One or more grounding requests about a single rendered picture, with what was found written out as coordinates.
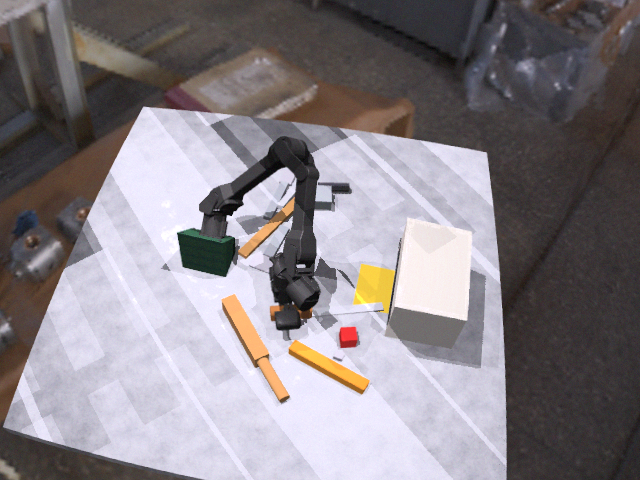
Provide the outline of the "brown cylinder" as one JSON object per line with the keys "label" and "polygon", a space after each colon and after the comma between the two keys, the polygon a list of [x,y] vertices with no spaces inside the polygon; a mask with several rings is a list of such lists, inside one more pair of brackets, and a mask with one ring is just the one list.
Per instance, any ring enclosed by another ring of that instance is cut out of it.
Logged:
{"label": "brown cylinder", "polygon": [[[299,311],[300,319],[312,318],[312,317],[318,317],[318,316],[384,311],[382,302],[341,305],[341,306],[325,307],[325,308],[310,308],[309,310],[306,310],[306,311],[300,311],[295,304],[293,304],[293,307],[295,307],[297,311]],[[280,311],[280,310],[282,311],[282,308],[284,308],[283,305],[270,306],[271,321],[275,321],[275,311]]]}

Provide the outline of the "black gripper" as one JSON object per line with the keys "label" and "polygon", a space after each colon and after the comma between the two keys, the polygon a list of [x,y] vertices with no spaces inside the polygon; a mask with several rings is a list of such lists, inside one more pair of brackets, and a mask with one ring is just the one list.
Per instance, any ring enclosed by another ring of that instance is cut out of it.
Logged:
{"label": "black gripper", "polygon": [[301,327],[299,311],[293,307],[292,301],[287,296],[285,290],[281,290],[274,285],[273,270],[274,265],[269,268],[269,279],[271,281],[270,286],[273,293],[274,303],[278,302],[279,306],[284,306],[282,311],[275,311],[276,329],[278,331],[299,329]]}

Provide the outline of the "black screwdriver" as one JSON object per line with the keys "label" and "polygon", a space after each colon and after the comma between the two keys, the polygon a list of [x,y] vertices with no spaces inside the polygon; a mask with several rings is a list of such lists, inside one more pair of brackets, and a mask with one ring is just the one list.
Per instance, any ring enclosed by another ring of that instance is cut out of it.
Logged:
{"label": "black screwdriver", "polygon": [[332,191],[339,191],[339,192],[349,192],[350,191],[350,183],[318,182],[318,185],[331,186]]}

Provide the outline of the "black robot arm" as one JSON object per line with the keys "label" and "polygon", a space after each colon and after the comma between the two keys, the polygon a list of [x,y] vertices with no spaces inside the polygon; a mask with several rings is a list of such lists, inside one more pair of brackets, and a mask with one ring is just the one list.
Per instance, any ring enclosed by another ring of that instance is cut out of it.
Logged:
{"label": "black robot arm", "polygon": [[[318,303],[321,294],[313,277],[317,256],[313,220],[320,173],[304,141],[279,137],[264,158],[233,182],[213,188],[199,203],[199,212],[204,213],[199,235],[222,239],[226,235],[227,215],[232,216],[244,205],[244,195],[282,168],[287,168],[296,177],[292,227],[285,238],[283,253],[269,260],[274,265],[274,285],[285,290],[300,311],[306,311]],[[306,268],[297,268],[296,265],[305,265]]]}

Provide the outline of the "red block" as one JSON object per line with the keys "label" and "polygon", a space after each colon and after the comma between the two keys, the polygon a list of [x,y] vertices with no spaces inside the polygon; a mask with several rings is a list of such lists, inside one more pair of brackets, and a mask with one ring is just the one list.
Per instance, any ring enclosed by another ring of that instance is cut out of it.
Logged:
{"label": "red block", "polygon": [[344,327],[340,329],[340,345],[341,348],[354,348],[357,343],[357,335],[355,327]]}

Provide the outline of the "orange block with cylindrical handle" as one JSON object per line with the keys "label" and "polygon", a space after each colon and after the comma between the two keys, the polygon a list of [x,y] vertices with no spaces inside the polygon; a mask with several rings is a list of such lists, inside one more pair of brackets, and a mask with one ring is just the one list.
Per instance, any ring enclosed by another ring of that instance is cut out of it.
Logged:
{"label": "orange block with cylindrical handle", "polygon": [[285,402],[290,396],[269,363],[269,352],[263,345],[251,321],[249,321],[237,297],[233,294],[221,299],[221,303],[222,310],[254,367],[260,368],[279,402]]}

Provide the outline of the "orange bar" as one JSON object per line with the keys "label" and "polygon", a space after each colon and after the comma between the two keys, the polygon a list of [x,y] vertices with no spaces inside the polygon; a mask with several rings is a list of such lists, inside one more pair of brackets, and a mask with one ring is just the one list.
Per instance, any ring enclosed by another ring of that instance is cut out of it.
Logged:
{"label": "orange bar", "polygon": [[238,251],[240,256],[247,259],[279,227],[279,225],[283,224],[293,214],[294,198]]}
{"label": "orange bar", "polygon": [[369,384],[369,380],[344,368],[330,358],[319,354],[304,344],[293,341],[289,348],[289,354],[299,359],[301,362],[317,369],[328,377],[338,381],[344,386],[351,388],[362,395]]}

